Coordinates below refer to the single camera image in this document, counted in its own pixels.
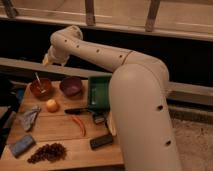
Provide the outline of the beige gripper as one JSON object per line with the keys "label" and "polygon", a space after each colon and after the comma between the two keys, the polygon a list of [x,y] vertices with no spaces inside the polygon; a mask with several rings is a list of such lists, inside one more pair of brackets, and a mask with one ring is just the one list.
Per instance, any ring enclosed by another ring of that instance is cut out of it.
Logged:
{"label": "beige gripper", "polygon": [[56,63],[64,66],[69,59],[69,54],[61,49],[51,46],[44,56],[42,64],[48,66],[50,64]]}

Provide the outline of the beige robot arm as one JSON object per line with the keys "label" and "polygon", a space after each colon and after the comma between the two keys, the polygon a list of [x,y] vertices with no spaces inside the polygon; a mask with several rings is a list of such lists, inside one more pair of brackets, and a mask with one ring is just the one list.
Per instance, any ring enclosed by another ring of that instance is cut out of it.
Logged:
{"label": "beige robot arm", "polygon": [[54,32],[43,63],[65,65],[71,55],[112,73],[110,109],[126,171],[182,171],[166,101],[169,72],[159,59],[83,40],[72,25]]}

